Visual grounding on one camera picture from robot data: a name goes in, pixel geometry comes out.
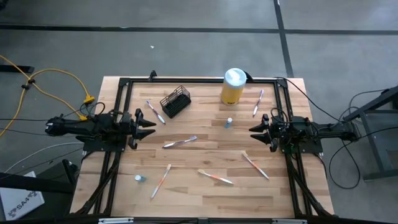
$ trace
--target butcher block tabletop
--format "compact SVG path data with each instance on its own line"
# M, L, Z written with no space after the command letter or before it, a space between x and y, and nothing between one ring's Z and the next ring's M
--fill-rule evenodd
M120 77L104 77L98 101L106 105L105 112L113 109ZM305 91L301 78L291 78ZM170 119L159 101L179 85L191 94L191 104ZM157 123L154 134L138 141L136 150L126 147L121 156L112 208L114 217L219 217L219 218L274 218L294 217L292 199L284 155L270 152L269 146L250 137L249 128L260 124L264 113L276 107L271 84L246 84L237 105L226 106L220 101L222 84L217 83L135 83L129 111L136 108L144 119ZM257 115L252 112L259 93L264 90ZM289 93L295 116L311 117L306 97L289 84ZM165 119L162 124L146 105L150 100ZM120 109L123 110L124 98ZM224 128L227 118L232 126ZM197 140L163 149L171 142L197 136ZM264 178L242 156L246 151L268 176ZM103 163L103 152L94 152L81 165L71 212L77 211L89 199L98 185ZM162 179L168 164L172 165L157 195L150 199ZM303 154L307 184L326 210L333 213L328 184L323 166L311 154ZM234 185L224 184L198 173L224 177ZM146 178L134 180L135 175ZM106 204L108 187L104 190L102 208ZM304 211L301 191L300 208Z

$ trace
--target black floor stripe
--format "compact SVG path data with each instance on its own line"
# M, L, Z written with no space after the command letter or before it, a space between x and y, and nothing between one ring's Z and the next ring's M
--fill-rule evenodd
M206 33L244 33L277 34L278 29L255 28L178 28L178 27L89 27L89 26L42 26L0 24L3 30L46 30L46 31L92 31L92 32L206 32Z
M293 74L292 62L290 61L289 48L287 46L285 27L282 19L282 13L280 12L279 0L274 0L274 6L275 6L276 19L278 22L280 44L282 46L282 53L284 56L287 78L293 78L294 74Z
M398 35L398 30L306 30L286 29L286 34L309 35Z

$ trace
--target gray floor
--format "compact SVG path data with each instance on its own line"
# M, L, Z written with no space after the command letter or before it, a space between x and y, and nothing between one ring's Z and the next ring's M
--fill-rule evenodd
M398 29L398 2L393 0L280 0L286 29ZM271 0L135 0L61 1L13 0L0 11L0 22L86 26L218 27L277 29ZM358 92L398 84L398 36L287 35L295 77L305 79L308 95L334 116L348 107ZM47 32L0 30L0 54L20 65L60 68L78 75L92 95L98 95L105 75L221 76L231 67L254 77L286 77L278 34L206 34L139 32ZM21 93L23 75L2 73L2 118L11 118ZM47 73L37 78L44 90L79 107L84 92L70 77ZM362 105L377 94L360 96ZM20 118L48 119L69 113L63 104L29 90ZM312 107L316 122L333 122ZM42 133L44 123L15 122L11 129ZM0 170L36 150L73 138L51 138L7 132L0 139ZM323 141L326 164L341 147L338 140ZM54 148L11 172L78 149ZM376 171L367 140L350 145L362 174ZM78 164L80 152L67 156ZM49 164L35 167L41 172ZM333 161L332 173L341 185L351 185L356 169L346 152ZM329 188L335 213L341 217L396 222L398 178L360 182L354 190Z

